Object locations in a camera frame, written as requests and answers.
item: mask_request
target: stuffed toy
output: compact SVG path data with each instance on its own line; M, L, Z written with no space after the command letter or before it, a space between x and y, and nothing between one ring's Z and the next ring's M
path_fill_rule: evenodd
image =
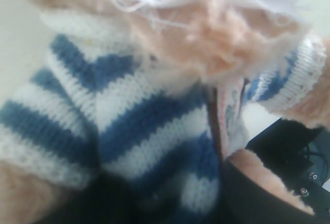
M300 0L30 1L58 35L0 110L0 223L34 223L101 173L143 223L214 223L227 160L314 214L244 149L240 117L254 101L330 126L330 41Z

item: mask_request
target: knitted sleeve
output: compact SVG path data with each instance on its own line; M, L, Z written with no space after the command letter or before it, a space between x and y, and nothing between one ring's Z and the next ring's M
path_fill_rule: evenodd
M38 71L0 110L0 160L82 189L97 173L91 69L58 37Z
M286 60L285 69L272 66L252 80L246 100L260 103L271 113L285 115L312 91L322 76L325 47L319 37L309 34Z

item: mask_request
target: knitted sweater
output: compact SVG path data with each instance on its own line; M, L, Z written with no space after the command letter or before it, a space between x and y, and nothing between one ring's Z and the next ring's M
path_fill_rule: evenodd
M75 189L104 170L127 181L144 212L170 206L168 223L210 223L221 172L207 96L167 97L134 62L120 21L64 11L42 18L59 35L46 66L0 110L0 160ZM288 58L285 74L272 68L253 80L245 100L271 111L299 102L324 65L312 42Z

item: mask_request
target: metal screw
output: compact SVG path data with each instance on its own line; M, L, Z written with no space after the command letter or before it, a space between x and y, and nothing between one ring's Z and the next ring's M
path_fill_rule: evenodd
M301 193L302 197L308 197L309 196L309 192L306 188L301 188L300 193Z
M318 178L318 176L315 173L310 173L309 178L313 179L313 180L316 180Z

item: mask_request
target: blue and white striped sweater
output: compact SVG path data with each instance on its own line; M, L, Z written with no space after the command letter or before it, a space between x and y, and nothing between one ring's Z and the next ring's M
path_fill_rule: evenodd
M80 189L105 169L129 183L145 211L170 203L176 206L168 216L170 223L209 222L221 178L206 96L192 91L171 99L131 56L87 58L82 48L58 36L47 67L5 103L0 111L0 159ZM306 93L294 87L301 84L296 79L312 71L310 89L323 66L314 63L318 54L301 53L306 48L313 51L299 47L284 76L269 70L252 81L245 99L274 111L277 105L269 103L276 96L287 98L290 89L297 90L290 98L299 101Z

